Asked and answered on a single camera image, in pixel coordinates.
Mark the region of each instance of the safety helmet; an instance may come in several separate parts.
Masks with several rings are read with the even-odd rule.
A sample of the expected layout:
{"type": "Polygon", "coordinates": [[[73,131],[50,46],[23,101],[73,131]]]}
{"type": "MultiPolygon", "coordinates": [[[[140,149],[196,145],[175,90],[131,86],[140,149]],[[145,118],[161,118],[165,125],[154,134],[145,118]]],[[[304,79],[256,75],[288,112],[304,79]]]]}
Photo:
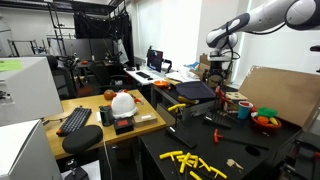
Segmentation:
{"type": "Polygon", "coordinates": [[[116,119],[133,116],[138,110],[131,95],[125,92],[117,93],[112,99],[111,108],[116,119]]]}

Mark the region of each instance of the black box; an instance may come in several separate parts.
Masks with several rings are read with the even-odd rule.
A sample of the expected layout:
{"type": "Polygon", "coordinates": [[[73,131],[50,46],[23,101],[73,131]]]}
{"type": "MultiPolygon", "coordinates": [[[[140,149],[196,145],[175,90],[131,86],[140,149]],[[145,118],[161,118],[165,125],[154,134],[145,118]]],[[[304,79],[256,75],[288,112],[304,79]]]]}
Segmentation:
{"type": "Polygon", "coordinates": [[[114,121],[114,130],[116,131],[116,135],[133,131],[132,117],[116,119],[114,121]]]}

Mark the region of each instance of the green object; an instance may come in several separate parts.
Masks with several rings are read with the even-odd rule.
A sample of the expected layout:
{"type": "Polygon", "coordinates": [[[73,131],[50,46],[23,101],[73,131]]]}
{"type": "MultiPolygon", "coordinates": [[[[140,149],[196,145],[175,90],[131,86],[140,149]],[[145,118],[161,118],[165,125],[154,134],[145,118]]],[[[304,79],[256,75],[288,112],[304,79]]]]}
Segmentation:
{"type": "Polygon", "coordinates": [[[268,118],[274,117],[278,114],[278,111],[275,109],[263,107],[258,109],[258,116],[265,116],[268,118]]]}
{"type": "Polygon", "coordinates": [[[0,71],[21,70],[20,60],[0,60],[0,71]]]}

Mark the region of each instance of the computer monitor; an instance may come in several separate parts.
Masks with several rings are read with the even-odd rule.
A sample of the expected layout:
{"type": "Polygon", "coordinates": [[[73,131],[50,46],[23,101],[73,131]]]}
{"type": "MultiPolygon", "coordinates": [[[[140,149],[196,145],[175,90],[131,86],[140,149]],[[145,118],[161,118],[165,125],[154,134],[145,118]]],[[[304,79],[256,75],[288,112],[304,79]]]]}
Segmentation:
{"type": "Polygon", "coordinates": [[[149,49],[148,57],[147,57],[147,66],[150,69],[156,70],[161,73],[162,57],[163,57],[162,51],[149,49]]]}
{"type": "Polygon", "coordinates": [[[0,69],[0,126],[63,112],[46,57],[0,58],[0,63],[1,69],[11,64],[0,69]]]}

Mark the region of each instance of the bowl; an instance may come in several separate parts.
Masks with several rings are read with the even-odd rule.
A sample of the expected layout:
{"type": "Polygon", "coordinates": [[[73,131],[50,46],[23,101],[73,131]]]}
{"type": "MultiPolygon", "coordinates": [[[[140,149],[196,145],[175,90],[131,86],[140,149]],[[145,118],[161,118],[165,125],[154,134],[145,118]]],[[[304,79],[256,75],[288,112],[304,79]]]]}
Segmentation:
{"type": "Polygon", "coordinates": [[[259,127],[261,128],[265,128],[265,129],[278,129],[278,128],[281,128],[282,127],[282,124],[281,124],[281,121],[279,121],[279,119],[277,117],[275,117],[275,119],[277,120],[278,122],[278,125],[275,126],[275,125],[269,125],[269,124],[261,124],[258,120],[257,120],[257,117],[251,117],[251,120],[259,127]]]}
{"type": "Polygon", "coordinates": [[[159,88],[167,87],[169,85],[169,83],[164,80],[154,81],[153,84],[159,88]]]}

